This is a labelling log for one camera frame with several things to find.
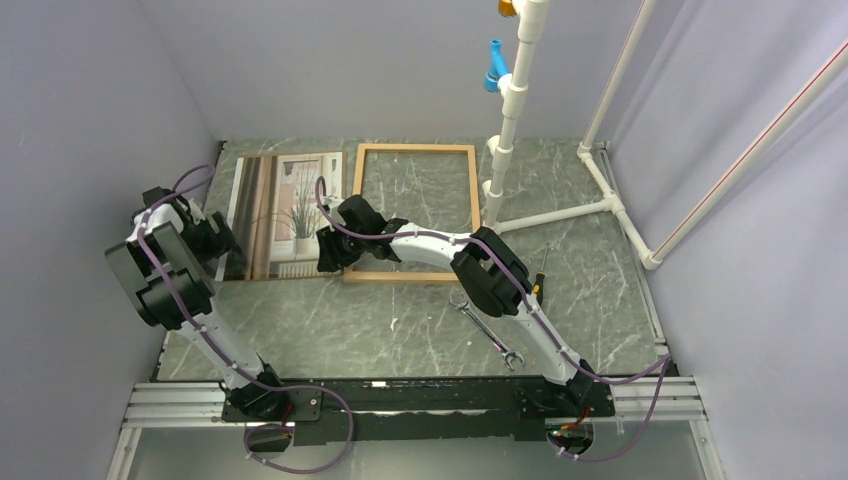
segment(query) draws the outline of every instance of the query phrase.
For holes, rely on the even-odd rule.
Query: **screwdriver handle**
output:
[[[536,295],[536,301],[539,302],[539,306],[542,306],[542,299],[545,294],[545,274],[544,272],[539,272],[536,274],[536,281],[533,283],[533,293]]]

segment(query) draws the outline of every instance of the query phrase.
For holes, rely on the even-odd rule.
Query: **potted plant picture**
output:
[[[288,211],[283,212],[295,237],[295,255],[307,252],[309,244],[312,242],[312,236],[315,235],[315,230],[317,230],[321,221],[321,214],[318,209],[310,204],[311,189],[309,187],[312,183],[311,177],[301,178],[300,188],[296,190],[297,198],[294,205]]]

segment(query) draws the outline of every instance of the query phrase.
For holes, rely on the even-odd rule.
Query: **blue pipe fitting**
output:
[[[501,41],[492,40],[491,43],[492,64],[489,65],[489,71],[486,72],[486,78],[483,79],[483,88],[488,92],[498,91],[498,80],[509,73],[509,68],[506,66],[506,60],[501,55]]]

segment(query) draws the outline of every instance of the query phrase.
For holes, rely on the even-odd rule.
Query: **yellow pipe fitting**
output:
[[[504,17],[514,17],[517,15],[515,7],[512,6],[512,0],[498,0],[498,13]]]

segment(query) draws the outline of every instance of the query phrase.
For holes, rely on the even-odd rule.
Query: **red stripe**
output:
[[[748,150],[742,155],[742,157],[740,157],[739,160],[737,160],[736,163],[733,164],[733,166],[730,168],[730,170],[728,170],[724,174],[724,176],[721,177],[721,180],[719,180],[718,183],[715,184],[715,186],[712,188],[712,190],[710,190],[709,193],[707,193],[707,196],[705,196],[703,198],[703,200],[701,200],[701,202],[692,210],[692,212],[689,213],[689,215],[683,220],[683,222],[680,223],[680,225],[677,227],[677,229],[674,232],[672,232],[671,235],[669,235],[669,237],[666,239],[665,243],[663,243],[660,246],[660,248],[658,248],[657,251],[653,255],[651,255],[651,258],[655,258],[657,256],[657,254],[659,254],[662,251],[662,249],[665,248],[666,245],[668,245],[668,242],[670,242],[671,239],[675,235],[677,235],[677,232],[679,232],[680,229],[683,228],[684,225],[686,225],[686,222],[688,222],[689,219],[692,218],[692,216],[695,215],[695,213],[697,213],[698,210],[704,205],[704,203],[706,203],[706,201],[709,200],[709,198],[713,195],[713,193],[715,193],[715,191],[718,189],[718,187],[720,187],[725,182],[725,180],[727,180],[727,177],[729,177],[733,173],[733,171],[736,170],[736,168],[739,167],[740,164],[742,164],[742,162],[745,160],[745,158],[748,157],[748,154],[750,154],[751,151],[757,145],[759,145],[759,143],[763,140],[763,138],[765,138],[765,136],[768,135],[768,133],[772,130],[772,128],[774,128],[774,126],[777,125],[777,123],[780,121],[780,119],[783,118],[784,115],[786,115],[786,112],[788,112],[789,109],[791,109],[798,102],[798,100],[802,96],[804,96],[804,94],[807,92],[807,90],[810,89],[810,87],[816,82],[816,80],[818,80],[819,77],[821,77],[822,74],[824,74],[824,72],[827,71],[828,68],[830,68],[830,65],[834,61],[836,61],[836,59],[839,58],[840,55],[842,55],[842,52],[845,51],[846,47],[848,47],[848,42],[846,42],[845,44],[842,45],[842,48],[840,48],[839,51],[836,52],[836,54],[833,56],[833,58],[831,58],[830,61],[827,62],[827,64],[824,67],[822,67],[821,70],[819,70],[819,73],[817,73],[816,76],[813,77],[812,80],[810,80],[807,83],[807,85],[804,87],[804,89],[801,90],[801,92],[798,93],[798,95],[795,96],[795,98],[792,100],[792,103],[787,105],[786,108],[784,108],[783,111],[780,112],[780,115],[777,118],[774,119],[774,121],[771,123],[771,125],[769,125],[768,129],[766,129],[766,131],[764,131],[762,134],[760,134],[759,138],[757,138],[757,141],[754,142],[754,144],[751,145],[748,148]]]

